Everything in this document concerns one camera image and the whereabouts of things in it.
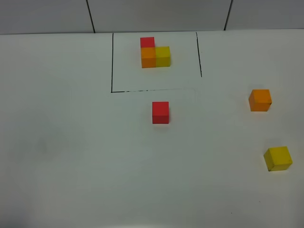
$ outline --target block structure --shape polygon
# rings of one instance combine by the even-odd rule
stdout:
[[[156,47],[156,67],[169,67],[171,55],[169,47]]]
[[[171,55],[169,47],[155,47],[154,37],[141,38],[142,68],[169,67]]]
[[[167,101],[152,102],[152,123],[153,124],[169,123],[169,102]]]
[[[269,148],[264,154],[268,171],[287,170],[293,163],[287,146]]]
[[[252,112],[267,112],[272,103],[269,89],[253,89],[249,97]]]

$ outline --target yellow cube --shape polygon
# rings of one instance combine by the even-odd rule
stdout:
[[[169,47],[156,47],[156,67],[169,67],[171,55]]]
[[[264,154],[268,171],[287,170],[293,163],[287,146],[269,148]]]

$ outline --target orange cube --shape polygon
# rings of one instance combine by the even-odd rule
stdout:
[[[142,68],[156,67],[156,51],[154,47],[141,48]]]
[[[269,89],[253,89],[249,97],[252,112],[267,112],[272,101]]]

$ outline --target stacked blocks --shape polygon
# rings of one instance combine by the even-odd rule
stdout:
[[[253,89],[249,97],[252,112],[267,112],[272,101],[269,89]]]
[[[142,68],[169,67],[171,55],[169,47],[155,47],[154,37],[141,38]]]
[[[287,146],[269,148],[264,154],[268,171],[287,170],[293,163]]]
[[[169,123],[169,102],[152,102],[152,123],[168,124]]]

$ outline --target red cube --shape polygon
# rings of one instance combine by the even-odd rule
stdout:
[[[152,102],[152,123],[168,124],[169,123],[169,102],[158,101]]]
[[[141,38],[141,48],[154,48],[155,42],[154,37],[142,37]]]

